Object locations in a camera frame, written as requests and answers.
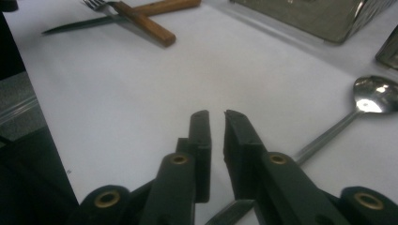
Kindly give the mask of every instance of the white tablecloth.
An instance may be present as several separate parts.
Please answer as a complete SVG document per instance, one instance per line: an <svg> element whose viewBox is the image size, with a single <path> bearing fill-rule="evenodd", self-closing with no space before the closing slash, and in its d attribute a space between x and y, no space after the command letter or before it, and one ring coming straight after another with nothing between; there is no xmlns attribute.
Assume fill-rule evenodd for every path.
<svg viewBox="0 0 398 225"><path fill-rule="evenodd" d="M152 17L176 34L169 48L126 22L42 36L102 14L77 0L18 4L5 15L79 202L104 185L134 190L153 179L177 138L188 137L191 114L208 110L211 196L195 218L205 224L233 200L224 111L245 113L268 151L293 155L354 108L358 77L398 81L374 60L397 25L398 4L334 46L226 0L205 0ZM333 195L364 186L398 203L397 133L398 114L366 114L303 170ZM240 224L255 221L251 213Z"/></svg>

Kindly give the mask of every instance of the knife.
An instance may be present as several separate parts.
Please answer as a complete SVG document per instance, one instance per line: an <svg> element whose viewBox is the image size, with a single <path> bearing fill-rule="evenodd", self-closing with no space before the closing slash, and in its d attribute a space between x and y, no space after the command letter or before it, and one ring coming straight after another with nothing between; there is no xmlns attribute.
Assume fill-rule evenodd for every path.
<svg viewBox="0 0 398 225"><path fill-rule="evenodd" d="M201 0L166 0L155 3L150 3L146 5L142 5L139 7L131 7L128 9L128 13L131 15L135 15L138 13L142 13L146 16L159 15L166 12L172 12L181 10L184 8L194 8L198 7L201 3ZM51 35L60 32L72 31L77 29L89 28L93 26L103 25L107 23L114 23L125 21L126 19L119 14L100 17L97 19L82 21L82 22L73 22L61 26L57 26L53 29L44 31L43 35Z"/></svg>

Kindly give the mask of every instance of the spoon handle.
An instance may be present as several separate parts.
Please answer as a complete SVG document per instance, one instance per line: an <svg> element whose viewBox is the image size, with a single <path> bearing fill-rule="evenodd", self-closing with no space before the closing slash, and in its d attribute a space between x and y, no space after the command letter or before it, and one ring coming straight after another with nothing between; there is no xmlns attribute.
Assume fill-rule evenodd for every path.
<svg viewBox="0 0 398 225"><path fill-rule="evenodd" d="M329 141L336 137L341 131L343 131L343 129L348 127L348 125L350 125L357 117L362 114L364 114L364 112L356 108L336 125L328 129L325 133L321 134L318 138L316 138L303 149L301 149L293 157L293 159L299 166L304 164L307 159L313 156L317 151L319 151L323 146L325 146Z"/></svg>

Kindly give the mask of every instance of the fork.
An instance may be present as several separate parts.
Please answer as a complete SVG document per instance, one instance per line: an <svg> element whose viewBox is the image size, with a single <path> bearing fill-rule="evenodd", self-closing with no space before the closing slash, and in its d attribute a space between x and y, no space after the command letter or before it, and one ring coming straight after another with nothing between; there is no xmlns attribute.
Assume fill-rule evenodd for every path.
<svg viewBox="0 0 398 225"><path fill-rule="evenodd" d="M84 0L84 2L88 7L95 11L101 10L106 5L114 8L121 16L125 17L130 22L137 24L141 29L146 31L165 47L176 42L176 36L173 33L150 20L144 13L130 13L131 7L124 2L106 2L103 0Z"/></svg>

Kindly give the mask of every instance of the stainless steel spoon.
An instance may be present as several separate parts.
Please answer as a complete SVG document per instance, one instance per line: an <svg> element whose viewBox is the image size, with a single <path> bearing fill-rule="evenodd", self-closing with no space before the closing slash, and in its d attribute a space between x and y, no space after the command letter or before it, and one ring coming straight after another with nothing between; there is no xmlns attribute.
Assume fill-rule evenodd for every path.
<svg viewBox="0 0 398 225"><path fill-rule="evenodd" d="M358 78L354 83L354 99L356 107L351 113L293 156L298 165L302 165L360 115L397 112L398 83L378 76ZM235 224L252 207L253 202L234 201L214 216L207 225Z"/></svg>
<svg viewBox="0 0 398 225"><path fill-rule="evenodd" d="M354 99L356 107L351 113L293 156L298 165L302 165L360 115L397 112L398 83L378 76L358 78L354 83Z"/></svg>

